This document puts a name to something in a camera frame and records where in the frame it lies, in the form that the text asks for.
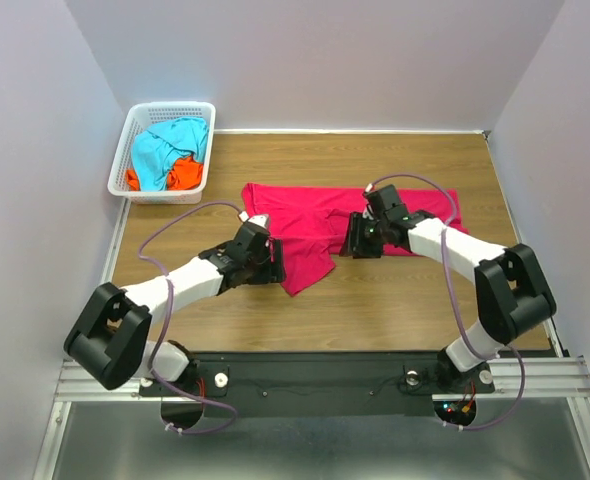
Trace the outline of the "light blue t-shirt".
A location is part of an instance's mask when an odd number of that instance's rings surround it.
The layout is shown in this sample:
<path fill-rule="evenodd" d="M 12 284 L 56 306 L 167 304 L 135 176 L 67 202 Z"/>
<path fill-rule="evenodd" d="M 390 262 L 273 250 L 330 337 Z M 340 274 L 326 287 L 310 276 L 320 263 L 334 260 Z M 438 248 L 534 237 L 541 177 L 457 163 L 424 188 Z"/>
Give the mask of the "light blue t-shirt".
<path fill-rule="evenodd" d="M 165 190 L 169 171 L 179 158 L 192 156 L 204 170 L 208 125 L 203 118 L 181 117 L 152 124 L 137 135 L 131 161 L 140 183 L 139 191 Z"/>

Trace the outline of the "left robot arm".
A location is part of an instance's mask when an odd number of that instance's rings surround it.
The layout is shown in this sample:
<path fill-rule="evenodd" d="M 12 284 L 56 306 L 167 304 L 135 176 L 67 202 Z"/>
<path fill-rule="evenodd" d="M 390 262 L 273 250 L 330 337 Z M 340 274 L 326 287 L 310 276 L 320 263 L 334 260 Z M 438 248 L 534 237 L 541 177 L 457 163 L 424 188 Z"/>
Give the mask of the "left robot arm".
<path fill-rule="evenodd" d="M 167 274 L 126 287 L 98 286 L 63 349 L 107 390 L 133 377 L 159 376 L 174 393 L 185 394 L 196 386 L 198 371 L 182 347 L 149 340 L 151 326 L 199 300 L 285 279 L 282 246 L 271 239 L 269 216 L 254 215 L 233 239 Z"/>

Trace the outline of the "white plastic basket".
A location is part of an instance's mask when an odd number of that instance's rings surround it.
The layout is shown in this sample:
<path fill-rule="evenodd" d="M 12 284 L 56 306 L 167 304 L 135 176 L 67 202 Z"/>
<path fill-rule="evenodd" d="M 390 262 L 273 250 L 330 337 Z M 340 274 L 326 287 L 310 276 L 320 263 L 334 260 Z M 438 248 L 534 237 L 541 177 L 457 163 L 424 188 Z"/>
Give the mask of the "white plastic basket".
<path fill-rule="evenodd" d="M 144 204 L 197 204 L 205 189 L 216 108 L 202 101 L 158 101 L 128 111 L 107 188 Z"/>

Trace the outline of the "orange t-shirt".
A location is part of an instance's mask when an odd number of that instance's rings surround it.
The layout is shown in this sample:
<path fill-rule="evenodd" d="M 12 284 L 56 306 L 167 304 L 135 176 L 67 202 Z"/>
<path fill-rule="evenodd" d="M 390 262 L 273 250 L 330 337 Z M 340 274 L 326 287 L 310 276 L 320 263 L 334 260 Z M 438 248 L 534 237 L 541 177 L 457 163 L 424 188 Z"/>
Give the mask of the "orange t-shirt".
<path fill-rule="evenodd" d="M 203 165 L 193 160 L 192 156 L 179 158 L 166 178 L 165 190 L 190 190 L 196 188 L 202 179 Z M 130 190 L 139 191 L 140 183 L 134 169 L 127 169 L 126 184 Z"/>

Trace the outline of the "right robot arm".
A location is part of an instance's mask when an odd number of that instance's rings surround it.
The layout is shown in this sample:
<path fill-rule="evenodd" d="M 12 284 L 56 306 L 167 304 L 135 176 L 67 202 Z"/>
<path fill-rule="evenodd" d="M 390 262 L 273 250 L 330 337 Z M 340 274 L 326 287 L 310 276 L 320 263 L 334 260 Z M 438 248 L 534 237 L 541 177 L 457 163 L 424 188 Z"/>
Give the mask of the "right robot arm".
<path fill-rule="evenodd" d="M 525 244 L 489 243 L 425 210 L 410 211 L 392 185 L 368 185 L 366 207 L 349 216 L 344 257 L 379 258 L 387 246 L 439 262 L 445 279 L 458 273 L 475 287 L 477 319 L 438 354 L 435 378 L 447 390 L 515 339 L 548 320 L 557 307 L 535 252 Z"/>

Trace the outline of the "pink t-shirt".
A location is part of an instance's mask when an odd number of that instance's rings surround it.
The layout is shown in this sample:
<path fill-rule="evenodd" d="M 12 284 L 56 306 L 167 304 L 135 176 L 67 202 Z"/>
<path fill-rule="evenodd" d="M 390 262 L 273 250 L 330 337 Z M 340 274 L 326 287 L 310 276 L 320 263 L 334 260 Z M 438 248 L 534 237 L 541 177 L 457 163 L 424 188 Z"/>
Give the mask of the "pink t-shirt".
<path fill-rule="evenodd" d="M 362 214 L 360 188 L 283 187 L 248 183 L 241 191 L 246 212 L 269 216 L 271 236 L 282 242 L 286 279 L 282 287 L 295 296 L 335 268 L 353 213 Z"/>

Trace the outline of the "aluminium rail frame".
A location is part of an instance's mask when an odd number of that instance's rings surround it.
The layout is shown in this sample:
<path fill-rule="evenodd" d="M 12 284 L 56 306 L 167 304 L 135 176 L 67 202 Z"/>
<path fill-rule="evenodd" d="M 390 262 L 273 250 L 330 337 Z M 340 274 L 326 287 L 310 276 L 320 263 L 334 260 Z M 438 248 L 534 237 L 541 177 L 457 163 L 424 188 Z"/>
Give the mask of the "aluminium rail frame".
<path fill-rule="evenodd" d="M 215 133 L 197 204 L 123 198 L 100 285 L 139 284 L 234 238 L 248 183 L 283 187 L 393 185 L 479 240 L 522 244 L 480 134 Z M 153 324 L 148 339 L 200 352 L 436 351 L 477 319 L 474 285 L 445 279 L 430 258 L 387 246 L 381 258 L 333 258 L 322 280 L 291 296 L 242 285 Z M 243 418 L 204 392 L 157 376 L 105 389 L 74 359 L 56 400 L 62 479 L 590 479 L 590 374 L 563 356 L 549 319 L 482 363 L 494 392 L 439 396 L 431 416 Z"/>

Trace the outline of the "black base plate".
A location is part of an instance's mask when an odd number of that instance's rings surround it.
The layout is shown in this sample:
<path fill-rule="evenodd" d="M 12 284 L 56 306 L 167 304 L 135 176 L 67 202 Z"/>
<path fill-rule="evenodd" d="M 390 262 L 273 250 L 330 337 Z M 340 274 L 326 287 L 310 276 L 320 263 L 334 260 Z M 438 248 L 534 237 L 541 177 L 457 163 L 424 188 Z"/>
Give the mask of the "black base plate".
<path fill-rule="evenodd" d="M 178 387 L 235 407 L 243 418 L 431 416 L 439 396 L 494 392 L 480 374 L 451 373 L 436 351 L 200 352 Z"/>

